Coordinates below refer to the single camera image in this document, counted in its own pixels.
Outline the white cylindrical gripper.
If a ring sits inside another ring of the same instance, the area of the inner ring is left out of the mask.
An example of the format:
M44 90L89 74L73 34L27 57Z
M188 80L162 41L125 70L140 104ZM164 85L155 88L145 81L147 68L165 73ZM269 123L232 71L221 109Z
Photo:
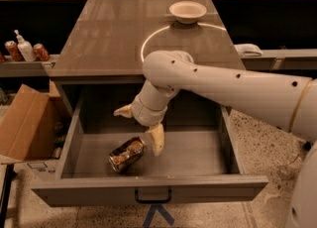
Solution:
M169 101L178 94L174 88L163 88L145 81L141 91L131 104L116 109L114 116L134 117L141 125L150 127L146 136L152 144L154 155L158 157L164 147L164 130L160 124L164 118Z

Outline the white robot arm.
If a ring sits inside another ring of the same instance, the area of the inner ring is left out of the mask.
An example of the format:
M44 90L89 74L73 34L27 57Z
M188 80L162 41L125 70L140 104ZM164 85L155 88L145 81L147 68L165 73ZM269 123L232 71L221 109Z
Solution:
M143 59L146 79L134 101L114 111L148 128L154 152L163 145L161 121L183 89L233 108L312 144L294 187L286 228L317 227L317 80L309 77L198 65L182 51Z

